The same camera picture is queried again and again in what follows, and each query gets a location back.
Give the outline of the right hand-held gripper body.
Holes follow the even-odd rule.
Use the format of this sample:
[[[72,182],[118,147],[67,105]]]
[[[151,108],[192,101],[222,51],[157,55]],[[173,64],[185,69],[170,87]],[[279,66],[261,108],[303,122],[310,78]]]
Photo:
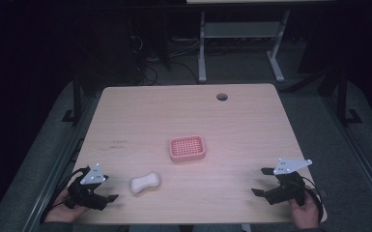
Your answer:
[[[283,159],[280,158],[274,167],[274,177],[279,186],[267,190],[265,198],[273,205],[295,199],[300,206],[303,205],[305,183],[298,171],[312,163],[311,159]]]

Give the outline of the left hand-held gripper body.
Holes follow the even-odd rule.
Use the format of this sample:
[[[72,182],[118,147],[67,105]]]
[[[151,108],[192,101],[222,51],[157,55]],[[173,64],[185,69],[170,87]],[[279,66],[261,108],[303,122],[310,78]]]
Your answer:
[[[95,193],[104,181],[102,180],[103,172],[97,163],[93,168],[86,166],[80,168],[81,175],[69,185],[69,197],[65,200],[65,205],[72,209],[79,205],[93,210],[102,211],[106,206],[106,197]]]

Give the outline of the white soap bar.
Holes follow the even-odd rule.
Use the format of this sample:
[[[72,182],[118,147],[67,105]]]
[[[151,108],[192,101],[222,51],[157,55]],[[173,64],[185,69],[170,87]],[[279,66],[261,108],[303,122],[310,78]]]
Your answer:
[[[130,180],[129,188],[133,194],[138,194],[145,189],[154,189],[160,186],[160,177],[156,172],[145,176],[135,177]]]

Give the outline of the pink soap dish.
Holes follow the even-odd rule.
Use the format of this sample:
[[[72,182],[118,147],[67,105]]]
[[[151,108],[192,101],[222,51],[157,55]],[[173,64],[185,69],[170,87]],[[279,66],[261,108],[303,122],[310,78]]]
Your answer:
[[[201,135],[175,137],[169,140],[169,156],[173,162],[201,160],[206,147]]]

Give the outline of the person's left hand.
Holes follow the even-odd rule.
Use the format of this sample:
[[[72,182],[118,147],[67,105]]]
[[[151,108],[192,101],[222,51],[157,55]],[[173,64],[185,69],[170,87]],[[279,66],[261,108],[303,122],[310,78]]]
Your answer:
[[[88,208],[76,205],[68,208],[63,201],[69,197],[69,192],[64,188],[55,199],[52,208],[46,214],[44,222],[74,222],[88,211]]]

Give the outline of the person's right hand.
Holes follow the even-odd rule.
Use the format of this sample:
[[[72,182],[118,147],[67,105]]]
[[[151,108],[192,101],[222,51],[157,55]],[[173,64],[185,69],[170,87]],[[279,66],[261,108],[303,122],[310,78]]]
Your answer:
[[[313,198],[307,191],[303,193],[304,201],[300,206],[295,199],[288,201],[291,209],[292,221],[297,229],[318,228],[319,209]]]

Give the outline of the black metal stand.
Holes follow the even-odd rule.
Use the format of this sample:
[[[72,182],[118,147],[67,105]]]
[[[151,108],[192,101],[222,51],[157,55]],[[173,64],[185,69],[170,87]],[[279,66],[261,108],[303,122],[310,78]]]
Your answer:
[[[354,109],[347,107],[348,81],[342,69],[338,70],[336,116],[339,122],[347,127],[349,124],[361,124],[362,121]]]
[[[80,73],[77,72],[72,81],[72,109],[65,112],[62,121],[76,126],[82,117],[82,89]]]

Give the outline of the aluminium floor rail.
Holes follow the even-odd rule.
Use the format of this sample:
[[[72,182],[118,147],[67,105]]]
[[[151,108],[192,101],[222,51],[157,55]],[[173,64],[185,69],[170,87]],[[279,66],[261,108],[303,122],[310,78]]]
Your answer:
[[[336,114],[336,106],[334,105],[333,101],[330,98],[323,98],[323,103],[328,109],[328,112],[332,120],[334,121],[335,125],[338,127],[345,141],[349,145],[355,159],[358,161],[358,167],[361,170],[361,173],[372,192],[372,165],[366,158],[365,153],[358,144],[357,139],[352,133],[349,125],[344,124],[339,119],[339,116]]]
[[[23,180],[30,198],[25,200],[28,210],[20,232],[37,231],[44,210],[69,169],[75,147],[88,130],[98,101],[87,97],[81,100],[81,118],[76,124],[63,121],[67,111],[73,107],[70,95],[61,95],[53,106],[22,164],[25,167]]]

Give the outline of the white metal table frame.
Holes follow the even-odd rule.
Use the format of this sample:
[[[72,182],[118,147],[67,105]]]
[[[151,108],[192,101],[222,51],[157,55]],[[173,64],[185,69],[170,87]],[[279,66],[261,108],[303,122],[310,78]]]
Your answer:
[[[256,22],[209,22],[206,14],[200,14],[200,34],[198,53],[198,82],[207,81],[205,42],[206,39],[274,39],[274,45],[267,52],[275,80],[284,82],[282,70],[276,56],[287,26],[290,10],[283,13],[279,21]]]

